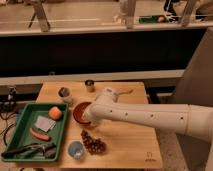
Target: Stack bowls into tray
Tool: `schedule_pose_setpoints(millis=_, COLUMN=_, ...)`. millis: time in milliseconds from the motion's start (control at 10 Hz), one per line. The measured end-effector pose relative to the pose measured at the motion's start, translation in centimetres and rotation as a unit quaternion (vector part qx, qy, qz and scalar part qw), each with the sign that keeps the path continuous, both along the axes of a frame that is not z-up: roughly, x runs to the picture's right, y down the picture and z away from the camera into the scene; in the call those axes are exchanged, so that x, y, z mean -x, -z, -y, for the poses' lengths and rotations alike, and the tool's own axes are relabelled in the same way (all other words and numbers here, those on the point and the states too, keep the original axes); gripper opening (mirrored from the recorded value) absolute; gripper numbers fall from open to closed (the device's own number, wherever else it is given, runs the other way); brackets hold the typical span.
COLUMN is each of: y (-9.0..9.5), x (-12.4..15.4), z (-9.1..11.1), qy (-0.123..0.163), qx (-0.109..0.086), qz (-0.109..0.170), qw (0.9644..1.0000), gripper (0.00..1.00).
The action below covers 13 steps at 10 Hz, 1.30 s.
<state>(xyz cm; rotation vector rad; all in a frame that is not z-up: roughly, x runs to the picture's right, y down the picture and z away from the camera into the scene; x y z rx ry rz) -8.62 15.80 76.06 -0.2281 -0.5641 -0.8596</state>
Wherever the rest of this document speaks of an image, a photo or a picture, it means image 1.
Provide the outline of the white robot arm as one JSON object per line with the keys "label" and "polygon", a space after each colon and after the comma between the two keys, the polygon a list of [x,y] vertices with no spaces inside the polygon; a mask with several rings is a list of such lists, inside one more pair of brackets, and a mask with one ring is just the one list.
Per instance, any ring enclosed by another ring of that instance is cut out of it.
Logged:
{"label": "white robot arm", "polygon": [[104,88],[85,109],[83,116],[91,122],[102,119],[124,121],[213,140],[213,107],[190,104],[127,104],[118,102],[118,92]]}

